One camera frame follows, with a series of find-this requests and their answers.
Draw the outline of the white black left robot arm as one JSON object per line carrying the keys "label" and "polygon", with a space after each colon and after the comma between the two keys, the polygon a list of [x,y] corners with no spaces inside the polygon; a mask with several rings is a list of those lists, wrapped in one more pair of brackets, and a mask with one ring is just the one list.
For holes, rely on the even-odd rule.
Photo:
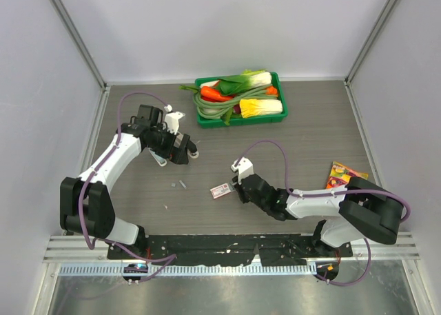
{"label": "white black left robot arm", "polygon": [[176,165],[187,165],[189,158],[198,157],[190,136],[179,131],[184,117],[170,105],[141,105],[129,122],[120,122],[102,155],[78,177],[61,182],[61,228],[82,234],[90,248],[100,239],[130,258],[144,256],[148,248],[144,228],[116,216],[110,193],[126,167],[144,150]]}

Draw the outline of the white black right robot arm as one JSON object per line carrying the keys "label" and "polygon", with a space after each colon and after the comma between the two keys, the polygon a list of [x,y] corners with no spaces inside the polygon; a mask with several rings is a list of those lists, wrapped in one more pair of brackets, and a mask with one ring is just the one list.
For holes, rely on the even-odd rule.
{"label": "white black right robot arm", "polygon": [[319,256],[363,238],[393,245],[409,217],[402,199],[359,177],[334,189],[306,192],[274,188],[257,174],[235,176],[232,183],[243,203],[253,203],[278,221],[320,217],[310,242]]}

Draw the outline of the red white staple box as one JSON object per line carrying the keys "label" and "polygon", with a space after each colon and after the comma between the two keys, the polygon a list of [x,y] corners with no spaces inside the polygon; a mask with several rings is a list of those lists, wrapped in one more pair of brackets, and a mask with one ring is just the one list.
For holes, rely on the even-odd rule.
{"label": "red white staple box", "polygon": [[230,183],[224,183],[221,185],[218,185],[216,187],[213,187],[210,190],[210,193],[214,200],[219,199],[222,196],[225,196],[227,194],[230,194],[234,191],[234,187]]}

